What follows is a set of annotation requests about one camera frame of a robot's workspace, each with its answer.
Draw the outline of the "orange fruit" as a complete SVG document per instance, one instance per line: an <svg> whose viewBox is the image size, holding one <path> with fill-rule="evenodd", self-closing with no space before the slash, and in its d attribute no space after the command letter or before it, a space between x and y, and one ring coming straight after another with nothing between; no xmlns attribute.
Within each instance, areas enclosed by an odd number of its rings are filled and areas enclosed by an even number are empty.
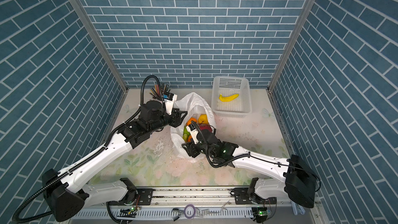
<svg viewBox="0 0 398 224"><path fill-rule="evenodd" d="M186 126L189 126L192 122L197 123L198 121L197 121L196 118L191 117L191 118L187 121Z"/></svg>

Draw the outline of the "pink dragon fruit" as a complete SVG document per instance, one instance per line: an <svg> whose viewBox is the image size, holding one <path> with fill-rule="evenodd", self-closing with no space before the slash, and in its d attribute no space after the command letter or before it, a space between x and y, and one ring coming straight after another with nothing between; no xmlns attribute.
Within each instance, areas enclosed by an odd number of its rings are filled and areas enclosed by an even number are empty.
<svg viewBox="0 0 398 224"><path fill-rule="evenodd" d="M200 124L199 127L200 127L200 130L202 130L202 131L207 130L210 133L213 133L213 129L212 129L211 125L209 125L209 124Z"/></svg>

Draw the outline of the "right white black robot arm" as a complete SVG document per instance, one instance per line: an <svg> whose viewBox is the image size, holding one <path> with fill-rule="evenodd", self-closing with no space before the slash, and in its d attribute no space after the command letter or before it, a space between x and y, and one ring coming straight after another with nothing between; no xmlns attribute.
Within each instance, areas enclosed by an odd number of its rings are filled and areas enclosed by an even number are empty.
<svg viewBox="0 0 398 224"><path fill-rule="evenodd" d="M262 155L237 144L223 142L208 130L194 130L191 140L181 146L190 157L196 158L204 154L215 169L225 166L248 169L278 181L277 184L267 186L258 178L252 179L248 194L253 201L287 196L302 207L313 208L315 205L320 179L297 155L291 155L290 158Z"/></svg>

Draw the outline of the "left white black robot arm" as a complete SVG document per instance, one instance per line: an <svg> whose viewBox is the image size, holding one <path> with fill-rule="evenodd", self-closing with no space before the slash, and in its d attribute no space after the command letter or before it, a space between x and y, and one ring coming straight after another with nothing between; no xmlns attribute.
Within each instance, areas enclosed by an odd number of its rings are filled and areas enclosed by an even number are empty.
<svg viewBox="0 0 398 224"><path fill-rule="evenodd" d="M166 126L180 126L187 114L187 111L174 108L171 101L148 101L138 109L138 118L131 117L116 127L95 151L60 171L47 171L43 175L43 194L56 221L69 220L83 208L100 203L135 203L137 190L127 178L97 187L88 182L117 158L148 140L154 132Z"/></svg>

